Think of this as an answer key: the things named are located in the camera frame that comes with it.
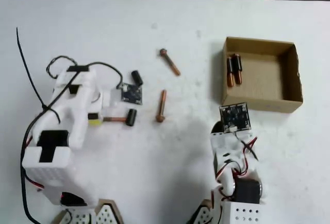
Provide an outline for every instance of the copper bolt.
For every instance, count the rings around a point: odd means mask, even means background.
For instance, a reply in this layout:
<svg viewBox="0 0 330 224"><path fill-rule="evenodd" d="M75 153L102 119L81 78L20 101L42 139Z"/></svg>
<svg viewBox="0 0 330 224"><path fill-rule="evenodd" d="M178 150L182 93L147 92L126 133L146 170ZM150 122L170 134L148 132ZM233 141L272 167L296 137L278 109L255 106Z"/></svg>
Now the copper bolt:
<svg viewBox="0 0 330 224"><path fill-rule="evenodd" d="M166 49L161 49L159 51L159 54L160 54L161 57L163 57L166 60L166 62L171 67L171 69L175 73L175 75L180 76L181 73L180 73L179 69L176 67L176 65L173 63L171 58L167 55L167 50Z"/></svg>
<svg viewBox="0 0 330 224"><path fill-rule="evenodd" d="M165 116L164 116L165 100L166 100L166 90L163 90L161 92L161 99L160 99L160 104L159 104L158 115L156 116L157 122L163 122L165 120Z"/></svg>
<svg viewBox="0 0 330 224"><path fill-rule="evenodd" d="M104 122L126 122L126 117L104 117Z"/></svg>

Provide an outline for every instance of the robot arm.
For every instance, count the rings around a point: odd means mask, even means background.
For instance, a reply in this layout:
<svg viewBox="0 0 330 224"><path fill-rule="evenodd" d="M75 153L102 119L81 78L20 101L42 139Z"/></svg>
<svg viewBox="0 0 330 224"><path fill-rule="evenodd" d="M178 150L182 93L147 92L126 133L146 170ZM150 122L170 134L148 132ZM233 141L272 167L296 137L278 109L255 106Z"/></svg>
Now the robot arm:
<svg viewBox="0 0 330 224"><path fill-rule="evenodd" d="M213 166L220 184L211 191L211 207L195 214L193 224L262 223L265 190L252 153L257 137L251 132L246 104L220 107L221 121L211 132Z"/></svg>

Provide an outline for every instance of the copper battery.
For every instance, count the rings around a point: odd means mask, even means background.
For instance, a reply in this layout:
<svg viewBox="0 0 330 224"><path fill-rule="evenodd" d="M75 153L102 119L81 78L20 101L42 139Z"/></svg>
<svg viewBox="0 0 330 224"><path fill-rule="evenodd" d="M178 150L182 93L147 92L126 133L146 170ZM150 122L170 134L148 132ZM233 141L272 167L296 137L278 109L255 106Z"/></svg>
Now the copper battery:
<svg viewBox="0 0 330 224"><path fill-rule="evenodd" d="M227 58L227 85L228 87L234 86L234 68L233 68L233 61L231 57Z"/></svg>
<svg viewBox="0 0 330 224"><path fill-rule="evenodd" d="M232 62L234 67L235 82L237 85L242 84L242 60L239 54L232 55Z"/></svg>

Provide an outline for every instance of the white robot body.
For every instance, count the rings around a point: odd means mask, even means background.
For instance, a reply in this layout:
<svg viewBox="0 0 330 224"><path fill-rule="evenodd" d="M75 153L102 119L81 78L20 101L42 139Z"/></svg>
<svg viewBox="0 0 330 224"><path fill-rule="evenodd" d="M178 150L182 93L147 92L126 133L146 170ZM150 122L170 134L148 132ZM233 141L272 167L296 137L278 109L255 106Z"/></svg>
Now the white robot body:
<svg viewBox="0 0 330 224"><path fill-rule="evenodd" d="M76 72L64 70L58 76L51 101L63 90ZM72 85L77 87L75 94L69 89L35 124L32 131L32 144L25 150L22 165L29 177L44 186L43 193L54 205L63 205L63 193L73 194L83 200L83 204L65 208L92 208L98 203L98 196L92 182L80 173L75 166L74 152L81 149L88 127L88 114L100 114L103 107L103 92L96 84L94 70L78 74ZM68 131L67 146L55 148L51 162L40 162L42 147L38 141L43 131Z"/></svg>

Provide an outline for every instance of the perforated white plate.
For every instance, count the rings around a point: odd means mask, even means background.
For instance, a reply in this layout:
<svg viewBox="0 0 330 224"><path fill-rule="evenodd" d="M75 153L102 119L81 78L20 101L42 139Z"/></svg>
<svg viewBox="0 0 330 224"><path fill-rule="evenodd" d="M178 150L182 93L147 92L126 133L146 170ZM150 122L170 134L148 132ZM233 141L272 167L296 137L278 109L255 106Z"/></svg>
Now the perforated white plate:
<svg viewBox="0 0 330 224"><path fill-rule="evenodd" d="M92 210L70 210L72 214L72 221L70 222L70 214L66 213L60 224L118 224L114 213L109 205L103 205L100 212L95 216Z"/></svg>

